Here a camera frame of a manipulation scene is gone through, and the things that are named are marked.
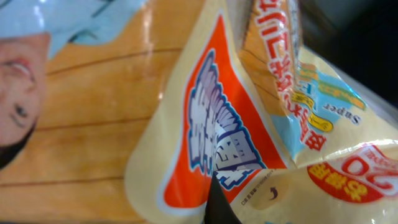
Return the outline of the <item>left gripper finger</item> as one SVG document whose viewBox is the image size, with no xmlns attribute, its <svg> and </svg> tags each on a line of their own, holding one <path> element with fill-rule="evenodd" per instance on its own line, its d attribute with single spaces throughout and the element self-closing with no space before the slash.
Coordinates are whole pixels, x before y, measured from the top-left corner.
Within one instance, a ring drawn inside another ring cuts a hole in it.
<svg viewBox="0 0 398 224">
<path fill-rule="evenodd" d="M 214 172 L 205 208 L 204 224 L 241 224 L 233 213 Z"/>
</svg>

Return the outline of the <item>cream wet wipes pack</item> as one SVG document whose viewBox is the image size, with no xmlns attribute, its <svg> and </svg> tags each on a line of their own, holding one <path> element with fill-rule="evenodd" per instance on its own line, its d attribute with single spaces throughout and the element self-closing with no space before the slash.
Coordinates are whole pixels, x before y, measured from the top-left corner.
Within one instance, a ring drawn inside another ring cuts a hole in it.
<svg viewBox="0 0 398 224">
<path fill-rule="evenodd" d="M 298 1 L 1 2 L 1 221 L 396 223 L 397 126 Z"/>
</svg>

